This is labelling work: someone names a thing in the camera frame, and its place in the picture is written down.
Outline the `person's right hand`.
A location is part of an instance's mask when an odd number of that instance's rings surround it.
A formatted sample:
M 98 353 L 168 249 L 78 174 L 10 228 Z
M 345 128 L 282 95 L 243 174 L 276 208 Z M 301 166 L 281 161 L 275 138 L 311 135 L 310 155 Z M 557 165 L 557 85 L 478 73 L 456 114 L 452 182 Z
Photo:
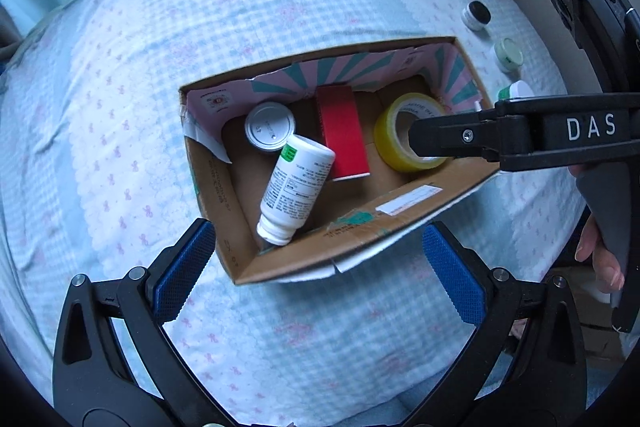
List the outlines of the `person's right hand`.
M 620 191 L 622 184 L 606 177 L 619 172 L 616 164 L 596 169 L 570 167 L 591 211 L 580 233 L 575 259 L 579 262 L 591 259 L 597 288 L 603 294 L 617 293 L 625 284 L 625 263 L 620 263 L 616 255 L 628 251 L 629 197 Z

